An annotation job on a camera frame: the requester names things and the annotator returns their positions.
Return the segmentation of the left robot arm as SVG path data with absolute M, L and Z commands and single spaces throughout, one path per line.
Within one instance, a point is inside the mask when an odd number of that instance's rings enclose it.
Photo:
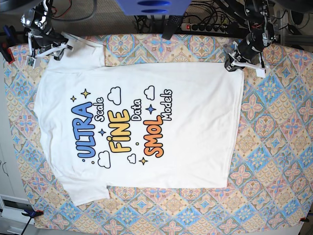
M 241 4 L 235 0 L 228 0 L 227 4 L 238 16 L 247 21 L 249 33 L 240 43 L 233 42 L 234 49 L 228 53 L 224 67 L 229 72 L 243 68 L 254 69 L 258 77 L 265 78 L 266 66 L 262 52 L 277 39 L 268 1 L 246 0 Z

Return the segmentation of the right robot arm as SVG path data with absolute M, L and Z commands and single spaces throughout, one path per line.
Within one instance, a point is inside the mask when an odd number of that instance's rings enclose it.
M 51 55 L 60 61 L 67 45 L 68 39 L 57 33 L 52 25 L 52 18 L 56 13 L 52 0 L 44 0 L 39 5 L 26 11 L 21 17 L 21 23 L 27 30 L 27 43 L 29 46 L 28 63 L 34 65 L 37 59 Z

